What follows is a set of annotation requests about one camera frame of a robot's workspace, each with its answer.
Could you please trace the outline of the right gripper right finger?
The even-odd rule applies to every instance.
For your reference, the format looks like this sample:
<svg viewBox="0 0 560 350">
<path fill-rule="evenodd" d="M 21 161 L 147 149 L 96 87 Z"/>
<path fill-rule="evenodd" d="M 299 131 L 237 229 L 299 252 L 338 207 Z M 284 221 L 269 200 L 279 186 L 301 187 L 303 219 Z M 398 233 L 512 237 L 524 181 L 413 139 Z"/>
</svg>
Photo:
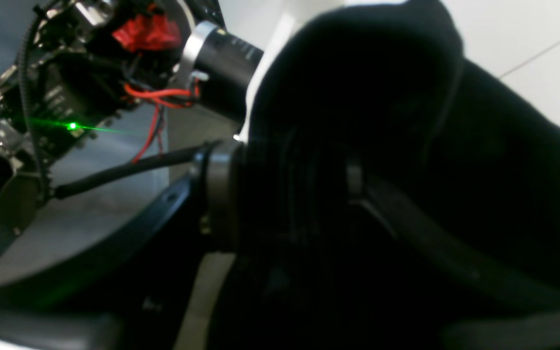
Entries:
<svg viewBox="0 0 560 350">
<path fill-rule="evenodd" d="M 560 289 L 541 283 L 462 243 L 429 218 L 406 194 L 346 166 L 349 202 L 366 209 L 396 238 L 458 283 L 524 310 L 522 317 L 473 320 L 443 332 L 449 350 L 560 350 Z"/>
</svg>

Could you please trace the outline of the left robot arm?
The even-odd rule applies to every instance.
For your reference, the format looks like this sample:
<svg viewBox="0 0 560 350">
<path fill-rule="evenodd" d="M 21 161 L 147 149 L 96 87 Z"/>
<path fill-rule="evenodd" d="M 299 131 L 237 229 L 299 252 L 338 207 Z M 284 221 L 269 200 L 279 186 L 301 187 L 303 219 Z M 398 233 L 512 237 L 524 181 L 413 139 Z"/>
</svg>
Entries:
<svg viewBox="0 0 560 350">
<path fill-rule="evenodd" d="M 264 57 L 229 33 L 217 0 L 50 0 L 33 10 L 0 76 L 0 257 L 49 200 L 189 161 L 196 148 L 146 157 L 168 109 L 200 105 L 243 123 Z M 151 128 L 131 161 L 52 186 L 56 162 L 144 103 Z"/>
</svg>

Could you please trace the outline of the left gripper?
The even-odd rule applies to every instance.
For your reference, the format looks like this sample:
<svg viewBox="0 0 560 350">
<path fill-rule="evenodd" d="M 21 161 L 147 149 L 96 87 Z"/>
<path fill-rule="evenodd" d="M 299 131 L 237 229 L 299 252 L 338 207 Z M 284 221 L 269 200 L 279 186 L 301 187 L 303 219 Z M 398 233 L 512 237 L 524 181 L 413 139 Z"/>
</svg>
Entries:
<svg viewBox="0 0 560 350">
<path fill-rule="evenodd" d="M 200 105 L 239 124 L 236 141 L 250 138 L 250 109 L 271 55 L 210 21 L 198 23 L 185 41 L 171 88 L 181 105 Z"/>
</svg>

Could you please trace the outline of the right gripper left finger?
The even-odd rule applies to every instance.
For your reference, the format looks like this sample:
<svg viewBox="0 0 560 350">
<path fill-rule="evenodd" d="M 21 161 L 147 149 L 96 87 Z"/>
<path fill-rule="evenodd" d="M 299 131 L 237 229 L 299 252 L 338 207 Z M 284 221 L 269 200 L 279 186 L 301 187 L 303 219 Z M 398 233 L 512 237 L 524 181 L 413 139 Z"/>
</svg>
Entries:
<svg viewBox="0 0 560 350">
<path fill-rule="evenodd" d="M 78 255 L 0 286 L 3 350 L 203 350 L 236 261 L 245 147 L 191 160 L 140 215 Z"/>
</svg>

